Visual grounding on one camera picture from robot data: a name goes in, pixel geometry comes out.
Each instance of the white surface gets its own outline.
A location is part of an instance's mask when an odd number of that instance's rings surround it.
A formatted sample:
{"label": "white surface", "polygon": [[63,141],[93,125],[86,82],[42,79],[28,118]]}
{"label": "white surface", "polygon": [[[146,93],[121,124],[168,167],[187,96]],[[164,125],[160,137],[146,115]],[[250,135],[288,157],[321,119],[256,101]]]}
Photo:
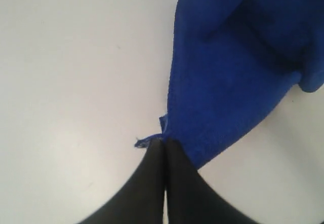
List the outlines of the white surface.
{"label": "white surface", "polygon": [[[0,0],[0,223],[71,224],[165,112],[177,0]],[[200,172],[266,224],[324,219],[324,90],[295,88]]]}

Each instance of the white table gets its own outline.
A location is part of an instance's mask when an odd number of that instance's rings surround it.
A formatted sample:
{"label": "white table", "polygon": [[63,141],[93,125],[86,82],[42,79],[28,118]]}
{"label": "white table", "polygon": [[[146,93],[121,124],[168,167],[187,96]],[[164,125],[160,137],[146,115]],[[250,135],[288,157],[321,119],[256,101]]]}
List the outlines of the white table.
{"label": "white table", "polygon": [[[177,0],[0,0],[0,223],[72,224],[166,110]],[[324,219],[324,90],[294,88],[201,174],[269,224]]]}

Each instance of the blue towel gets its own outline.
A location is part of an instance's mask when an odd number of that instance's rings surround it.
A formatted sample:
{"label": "blue towel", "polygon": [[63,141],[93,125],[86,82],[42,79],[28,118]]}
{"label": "blue towel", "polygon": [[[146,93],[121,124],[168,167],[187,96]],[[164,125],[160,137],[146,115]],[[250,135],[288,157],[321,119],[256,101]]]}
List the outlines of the blue towel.
{"label": "blue towel", "polygon": [[199,168],[323,82],[324,0],[179,0],[163,136]]}

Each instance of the blue fabric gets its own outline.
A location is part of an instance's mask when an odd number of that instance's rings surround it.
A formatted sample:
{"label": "blue fabric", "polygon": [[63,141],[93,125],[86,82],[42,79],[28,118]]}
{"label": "blue fabric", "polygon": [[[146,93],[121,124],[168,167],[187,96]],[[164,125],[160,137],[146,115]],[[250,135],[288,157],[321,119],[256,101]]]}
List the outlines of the blue fabric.
{"label": "blue fabric", "polygon": [[324,0],[179,0],[164,137],[179,140],[201,167],[293,85],[317,90],[323,17]]}

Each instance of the microfiber cloth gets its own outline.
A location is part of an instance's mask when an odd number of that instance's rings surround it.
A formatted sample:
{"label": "microfiber cloth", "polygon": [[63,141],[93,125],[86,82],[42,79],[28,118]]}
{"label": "microfiber cloth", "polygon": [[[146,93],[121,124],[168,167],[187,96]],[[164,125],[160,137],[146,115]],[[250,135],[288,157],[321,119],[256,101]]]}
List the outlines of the microfiber cloth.
{"label": "microfiber cloth", "polygon": [[323,82],[324,0],[179,0],[163,136],[199,168]]}

